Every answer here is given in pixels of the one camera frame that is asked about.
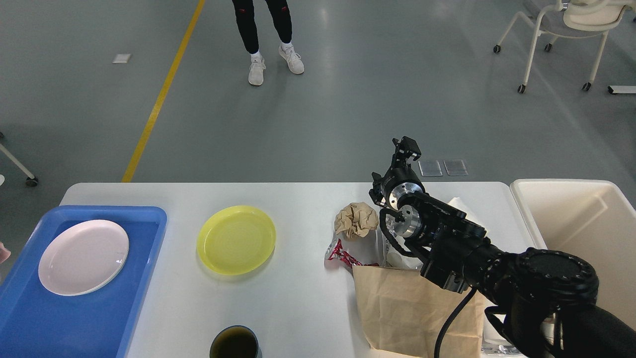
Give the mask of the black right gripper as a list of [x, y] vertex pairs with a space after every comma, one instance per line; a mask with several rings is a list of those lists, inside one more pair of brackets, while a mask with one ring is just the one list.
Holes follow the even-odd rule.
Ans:
[[372, 172], [372, 188], [369, 195], [372, 202], [385, 208], [399, 208], [399, 200], [407, 194], [426, 193], [420, 179], [411, 169], [411, 162], [422, 156], [415, 140], [402, 136], [400, 140], [393, 138], [395, 153], [392, 156], [392, 169], [383, 176]]

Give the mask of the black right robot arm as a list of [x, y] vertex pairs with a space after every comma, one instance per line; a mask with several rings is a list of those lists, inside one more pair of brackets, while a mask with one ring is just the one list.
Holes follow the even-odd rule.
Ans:
[[469, 290], [443, 324], [435, 357], [477, 292], [493, 303], [484, 310], [491, 326], [529, 358], [636, 355], [635, 331], [597, 306], [599, 279], [591, 264], [559, 250], [499, 249], [483, 226], [426, 192], [411, 167], [422, 154], [415, 140], [395, 138], [393, 145], [389, 169], [372, 174], [369, 192], [380, 206], [381, 232], [400, 255], [420, 260], [423, 278], [452, 292]]

